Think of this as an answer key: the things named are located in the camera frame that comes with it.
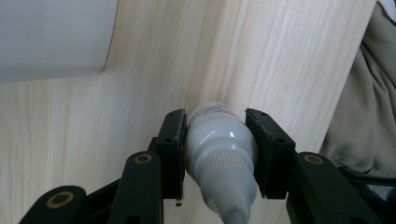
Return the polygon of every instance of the white plastic bottle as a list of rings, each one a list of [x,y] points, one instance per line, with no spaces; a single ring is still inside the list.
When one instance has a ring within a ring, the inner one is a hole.
[[[191,113],[184,166],[206,205],[225,224],[246,224],[256,197],[257,145],[248,127],[224,104],[210,102]]]

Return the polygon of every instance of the wooden surface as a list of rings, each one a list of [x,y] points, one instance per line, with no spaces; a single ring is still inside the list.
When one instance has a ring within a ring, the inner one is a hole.
[[[0,85],[0,222],[61,185],[120,177],[164,115],[218,100],[269,113],[318,151],[375,0],[120,0],[103,72]],[[188,177],[165,223],[219,223]],[[288,223],[257,198],[250,223]]]

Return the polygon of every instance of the metal screw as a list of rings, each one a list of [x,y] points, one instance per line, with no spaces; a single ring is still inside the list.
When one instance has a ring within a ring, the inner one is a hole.
[[[308,162],[314,163],[316,165],[321,165],[323,163],[323,159],[315,155],[306,155],[304,159]]]
[[[57,194],[52,195],[52,197],[49,198],[49,200],[47,201],[47,207],[48,208],[62,207],[73,201],[73,198],[74,198],[73,192],[70,191],[59,192]]]
[[[150,162],[151,160],[152,160],[152,157],[149,154],[142,154],[142,155],[139,155],[136,158],[134,158],[134,161],[139,164]]]

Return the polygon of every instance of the bottle cap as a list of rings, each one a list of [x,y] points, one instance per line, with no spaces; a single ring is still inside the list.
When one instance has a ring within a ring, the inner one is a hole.
[[[256,197],[253,162],[236,150],[216,150],[200,165],[197,183],[206,205],[225,224],[246,224]]]

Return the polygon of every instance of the gray fabric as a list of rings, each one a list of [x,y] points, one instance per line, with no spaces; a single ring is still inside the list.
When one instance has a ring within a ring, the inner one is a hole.
[[[396,22],[396,0],[378,0],[378,3],[384,8],[387,16]]]
[[[396,26],[377,4],[320,153],[336,166],[396,178]]]

